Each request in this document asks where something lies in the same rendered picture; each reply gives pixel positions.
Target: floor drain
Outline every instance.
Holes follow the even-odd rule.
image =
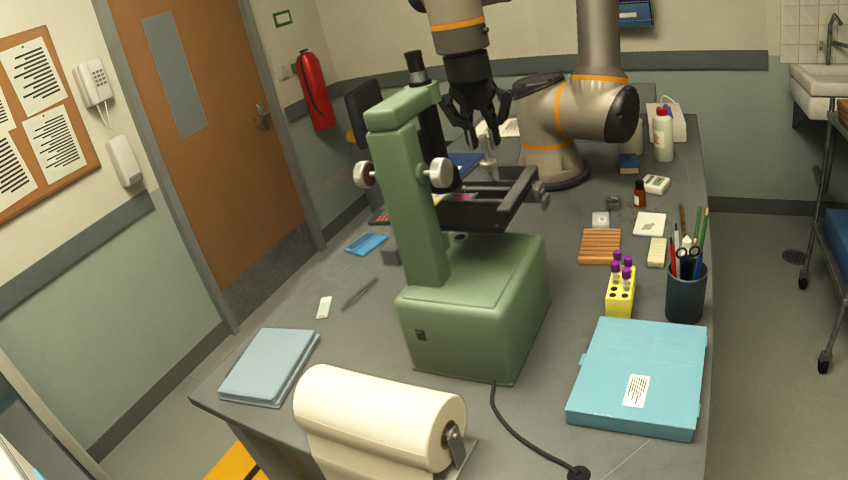
[[[781,256],[792,265],[803,265],[807,260],[807,255],[800,250],[787,250]]]

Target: door handle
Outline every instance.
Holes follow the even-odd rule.
[[[264,130],[270,130],[271,121],[268,119],[268,115],[271,115],[271,112],[269,110],[265,110],[265,105],[263,105],[262,102],[256,104],[256,110],[259,111],[259,116],[254,118],[253,121],[262,121],[262,128]]]

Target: brown bottle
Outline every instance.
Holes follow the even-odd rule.
[[[636,190],[633,191],[633,204],[639,210],[645,209],[645,182],[636,180]]]

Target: gray floor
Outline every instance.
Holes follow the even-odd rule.
[[[347,245],[368,215],[363,212],[329,249]],[[819,252],[806,291],[797,287],[799,267],[780,258],[785,249],[806,248],[809,221],[711,216],[715,363],[708,480],[848,476],[848,415],[839,410],[840,400],[848,399],[848,328],[836,342],[830,373],[819,375],[815,363],[833,326],[836,293]],[[115,480],[201,479],[208,473],[236,439],[186,396],[326,254],[286,282],[248,318],[239,336],[227,339],[103,461]],[[532,432],[521,433],[532,441]],[[607,480],[616,478],[613,473]]]

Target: bulletin board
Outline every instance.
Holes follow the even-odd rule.
[[[0,225],[97,168],[47,26],[0,38]]]

